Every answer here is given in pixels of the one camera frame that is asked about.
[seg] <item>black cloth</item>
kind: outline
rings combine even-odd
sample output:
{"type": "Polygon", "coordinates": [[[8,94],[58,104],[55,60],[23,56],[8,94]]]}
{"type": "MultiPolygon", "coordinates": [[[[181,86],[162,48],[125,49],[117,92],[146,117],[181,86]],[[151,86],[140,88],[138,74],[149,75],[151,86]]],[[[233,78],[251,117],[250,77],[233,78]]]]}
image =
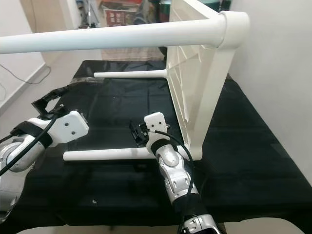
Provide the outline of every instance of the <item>black cloth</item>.
{"type": "MultiPolygon", "coordinates": [[[[64,162],[67,150],[135,147],[129,121],[163,112],[181,139],[167,81],[95,79],[93,72],[163,69],[160,61],[84,61],[60,102],[79,109],[89,134],[49,148],[26,179],[23,194],[0,233],[69,225],[178,224],[156,160],[64,162]]],[[[195,183],[217,222],[280,217],[311,233],[312,188],[250,104],[227,79],[195,162],[195,183]]]]}

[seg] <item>white robotic arm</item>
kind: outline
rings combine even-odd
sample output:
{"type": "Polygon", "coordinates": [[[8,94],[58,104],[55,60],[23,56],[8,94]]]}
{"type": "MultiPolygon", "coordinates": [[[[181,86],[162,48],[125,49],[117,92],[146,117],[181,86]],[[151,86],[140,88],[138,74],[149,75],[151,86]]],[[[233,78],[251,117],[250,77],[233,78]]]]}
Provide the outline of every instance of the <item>white robotic arm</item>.
{"type": "Polygon", "coordinates": [[[69,112],[62,104],[50,112],[45,110],[50,100],[67,91],[68,87],[56,89],[34,102],[40,116],[19,124],[0,145],[0,224],[19,200],[28,172],[45,149],[88,133],[89,127],[77,111],[69,112]]]}
{"type": "MultiPolygon", "coordinates": [[[[144,118],[145,124],[140,125],[143,135],[148,135],[146,147],[152,152],[159,163],[160,172],[165,179],[168,197],[177,213],[181,213],[178,233],[181,234],[221,234],[214,219],[201,201],[191,175],[184,167],[184,159],[177,151],[171,139],[178,140],[167,134],[167,125],[162,113],[153,113],[144,118]]],[[[193,164],[188,149],[183,145],[193,164]]]]}

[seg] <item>white rod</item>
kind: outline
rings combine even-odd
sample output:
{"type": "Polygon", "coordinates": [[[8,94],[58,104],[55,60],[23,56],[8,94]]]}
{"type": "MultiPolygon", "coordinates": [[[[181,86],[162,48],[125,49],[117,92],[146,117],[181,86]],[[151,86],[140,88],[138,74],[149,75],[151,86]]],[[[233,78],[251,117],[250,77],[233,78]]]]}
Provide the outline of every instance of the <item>white rod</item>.
{"type": "MultiPolygon", "coordinates": [[[[178,146],[179,153],[187,157],[186,152],[178,146]]],[[[121,159],[150,159],[155,156],[144,148],[67,151],[63,154],[64,161],[92,161],[92,160],[121,160],[121,159]]]]}
{"type": "Polygon", "coordinates": [[[0,37],[0,54],[207,44],[218,47],[224,16],[213,19],[90,28],[0,37]]]}
{"type": "Polygon", "coordinates": [[[166,78],[167,70],[135,72],[94,72],[95,78],[166,78]]]}

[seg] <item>floor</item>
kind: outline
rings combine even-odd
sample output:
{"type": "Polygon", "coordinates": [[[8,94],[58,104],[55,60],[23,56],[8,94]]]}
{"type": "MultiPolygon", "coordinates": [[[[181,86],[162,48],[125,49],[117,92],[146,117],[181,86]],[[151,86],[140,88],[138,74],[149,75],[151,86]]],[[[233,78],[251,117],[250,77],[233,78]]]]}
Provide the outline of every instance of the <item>floor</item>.
{"type": "MultiPolygon", "coordinates": [[[[62,54],[51,66],[51,74],[40,84],[29,85],[21,96],[0,117],[0,137],[6,135],[18,123],[37,116],[31,102],[42,97],[52,89],[67,85],[82,61],[87,59],[101,60],[100,50],[70,51],[62,54]]],[[[293,224],[276,218],[258,218],[242,222],[230,222],[225,224],[229,234],[303,234],[293,224]]],[[[25,230],[20,234],[173,234],[176,226],[168,227],[114,227],[112,230],[107,226],[79,226],[79,227],[44,227],[25,230]]]]}
{"type": "MultiPolygon", "coordinates": [[[[226,223],[228,234],[304,234],[293,224],[278,218],[256,218],[226,223]]],[[[62,226],[25,230],[19,234],[175,234],[177,226],[131,227],[117,226],[62,226]]]]}

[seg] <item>black wire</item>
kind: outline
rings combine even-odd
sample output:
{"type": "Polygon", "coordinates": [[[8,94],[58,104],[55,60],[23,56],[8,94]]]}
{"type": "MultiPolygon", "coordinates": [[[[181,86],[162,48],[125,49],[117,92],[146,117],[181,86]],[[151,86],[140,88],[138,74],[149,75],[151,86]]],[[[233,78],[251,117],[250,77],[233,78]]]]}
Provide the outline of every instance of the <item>black wire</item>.
{"type": "Polygon", "coordinates": [[[13,136],[13,135],[12,135],[12,134],[10,134],[10,135],[8,135],[8,136],[6,136],[6,137],[2,138],[2,139],[0,140],[0,144],[1,144],[2,142],[4,142],[4,141],[6,141],[6,140],[10,139],[12,136],[13,136]]]}
{"type": "Polygon", "coordinates": [[[193,188],[193,182],[194,182],[194,177],[193,177],[193,174],[194,174],[194,161],[193,161],[193,158],[191,156],[190,151],[185,147],[185,145],[180,140],[175,138],[173,135],[165,133],[165,132],[162,132],[162,131],[155,130],[155,133],[165,135],[165,136],[173,139],[177,144],[181,145],[181,147],[185,150],[185,152],[186,152],[186,154],[187,154],[187,156],[188,156],[188,158],[190,160],[190,164],[191,164],[190,185],[189,185],[189,188],[187,190],[186,201],[185,201],[184,208],[183,208],[183,210],[181,212],[181,221],[180,221],[180,224],[179,224],[179,227],[178,227],[178,230],[177,230],[177,233],[180,234],[181,230],[182,230],[182,226],[184,224],[184,214],[185,214],[185,211],[186,211],[187,207],[189,206],[190,194],[191,194],[191,191],[192,191],[192,188],[193,188]]]}
{"type": "Polygon", "coordinates": [[[16,79],[18,79],[18,80],[20,80],[20,81],[22,81],[22,82],[24,82],[24,83],[26,83],[26,84],[40,84],[40,83],[41,83],[44,79],[46,79],[46,78],[48,77],[48,75],[50,75],[50,73],[51,73],[51,67],[48,66],[48,68],[49,68],[48,74],[46,74],[40,81],[35,82],[35,83],[31,83],[31,82],[28,82],[28,81],[25,81],[25,80],[23,80],[23,79],[18,78],[13,72],[11,72],[8,68],[6,68],[5,66],[3,66],[2,64],[0,64],[0,67],[2,67],[4,70],[6,70],[7,72],[9,72],[9,73],[10,73],[12,76],[14,76],[16,79]]]}
{"type": "Polygon", "coordinates": [[[45,127],[45,129],[29,144],[23,149],[12,161],[10,161],[5,167],[3,167],[0,171],[0,176],[2,176],[5,172],[7,172],[11,167],[13,167],[31,148],[34,147],[40,141],[42,136],[46,134],[52,125],[57,120],[57,116],[53,116],[50,123],[45,127]]]}

